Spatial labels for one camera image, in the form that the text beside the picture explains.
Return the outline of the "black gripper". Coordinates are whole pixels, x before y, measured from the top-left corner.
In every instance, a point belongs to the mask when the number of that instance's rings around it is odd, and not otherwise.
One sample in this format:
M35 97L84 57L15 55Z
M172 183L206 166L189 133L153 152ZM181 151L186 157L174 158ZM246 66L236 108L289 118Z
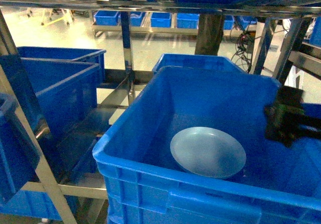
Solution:
M300 138L320 139L320 118L305 114L299 88L282 86L271 105L264 107L265 137L290 148Z

